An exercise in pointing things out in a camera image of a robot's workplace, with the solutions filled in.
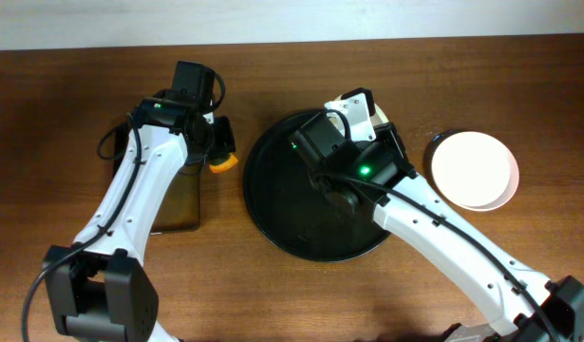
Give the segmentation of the orange sponge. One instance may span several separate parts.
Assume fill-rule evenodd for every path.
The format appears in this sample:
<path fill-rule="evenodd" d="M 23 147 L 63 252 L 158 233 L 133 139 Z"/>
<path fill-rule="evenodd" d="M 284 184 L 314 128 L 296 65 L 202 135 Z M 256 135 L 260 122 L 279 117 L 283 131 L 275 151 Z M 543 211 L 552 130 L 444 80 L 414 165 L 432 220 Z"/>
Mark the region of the orange sponge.
<path fill-rule="evenodd" d="M 226 172 L 238 164 L 238 158 L 229 153 L 224 157 L 215 158 L 209 161 L 209 169 L 212 173 L 219 174 Z"/>

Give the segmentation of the white plate bottom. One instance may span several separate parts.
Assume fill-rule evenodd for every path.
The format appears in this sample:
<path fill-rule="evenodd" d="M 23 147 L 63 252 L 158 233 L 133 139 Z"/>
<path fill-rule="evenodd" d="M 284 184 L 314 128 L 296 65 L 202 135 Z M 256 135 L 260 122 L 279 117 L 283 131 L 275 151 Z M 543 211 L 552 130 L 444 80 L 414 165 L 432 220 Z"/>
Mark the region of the white plate bottom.
<path fill-rule="evenodd" d="M 449 201 L 485 212 L 500 208 L 517 192 L 518 162 L 498 139 L 477 131 L 459 131 L 434 140 L 430 177 Z"/>

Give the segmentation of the white plate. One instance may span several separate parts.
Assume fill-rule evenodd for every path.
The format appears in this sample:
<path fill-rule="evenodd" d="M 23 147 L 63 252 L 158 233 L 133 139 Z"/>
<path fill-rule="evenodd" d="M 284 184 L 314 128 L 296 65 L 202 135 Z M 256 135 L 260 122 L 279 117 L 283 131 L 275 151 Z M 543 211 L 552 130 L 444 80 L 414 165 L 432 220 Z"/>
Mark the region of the white plate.
<path fill-rule="evenodd" d="M 325 108 L 334 109 L 344 114 L 349 122 L 350 138 L 354 142 L 374 141 L 376 138 L 375 126 L 388 122 L 388 118 L 378 105 L 374 106 L 374 115 L 369 113 L 365 93 L 359 93 L 345 100 L 339 97 L 335 101 L 325 103 Z"/>
<path fill-rule="evenodd" d="M 449 201 L 485 212 L 500 208 L 517 192 L 518 162 L 498 139 L 477 131 L 459 131 L 434 140 L 430 177 Z"/>

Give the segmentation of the white plate top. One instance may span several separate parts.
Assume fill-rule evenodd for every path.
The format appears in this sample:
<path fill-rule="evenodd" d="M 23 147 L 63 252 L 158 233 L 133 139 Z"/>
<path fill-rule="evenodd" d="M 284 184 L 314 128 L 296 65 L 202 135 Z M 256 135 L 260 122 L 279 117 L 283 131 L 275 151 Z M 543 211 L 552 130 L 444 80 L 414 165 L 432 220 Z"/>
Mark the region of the white plate top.
<path fill-rule="evenodd" d="M 365 93 L 359 93 L 345 100 L 339 97 L 335 101 L 325 103 L 325 108 L 334 109 L 344 114 L 349 122 L 350 138 L 354 142 L 374 141 L 376 138 L 375 126 L 388 122 L 388 118 L 378 105 L 374 106 L 374 115 L 369 113 Z"/>

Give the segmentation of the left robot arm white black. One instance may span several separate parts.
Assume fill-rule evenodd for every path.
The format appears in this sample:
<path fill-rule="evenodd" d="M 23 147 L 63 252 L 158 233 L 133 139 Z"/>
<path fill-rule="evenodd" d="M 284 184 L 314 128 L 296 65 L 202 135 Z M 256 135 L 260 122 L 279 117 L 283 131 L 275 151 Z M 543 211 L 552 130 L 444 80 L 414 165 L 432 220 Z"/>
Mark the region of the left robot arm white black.
<path fill-rule="evenodd" d="M 85 228 L 68 247 L 53 245 L 21 313 L 29 339 L 31 301 L 47 288 L 54 325 L 79 341 L 171 341 L 158 321 L 159 296 L 143 269 L 153 223 L 178 174 L 234 167 L 230 122 L 216 117 L 224 81 L 211 68 L 179 61 L 173 81 L 128 112 L 120 167 Z"/>

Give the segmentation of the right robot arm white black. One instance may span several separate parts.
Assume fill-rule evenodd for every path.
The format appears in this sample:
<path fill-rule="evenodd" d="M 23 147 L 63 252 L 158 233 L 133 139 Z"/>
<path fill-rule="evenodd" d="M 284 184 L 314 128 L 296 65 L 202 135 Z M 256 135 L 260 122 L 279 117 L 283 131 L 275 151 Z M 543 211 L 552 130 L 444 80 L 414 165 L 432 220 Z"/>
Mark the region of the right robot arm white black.
<path fill-rule="evenodd" d="M 447 341 L 584 340 L 584 285 L 557 282 L 510 256 L 450 208 L 409 162 L 392 123 L 366 137 L 319 113 L 289 137 L 314 188 L 348 214 L 401 238 L 476 305 L 486 322 Z"/>

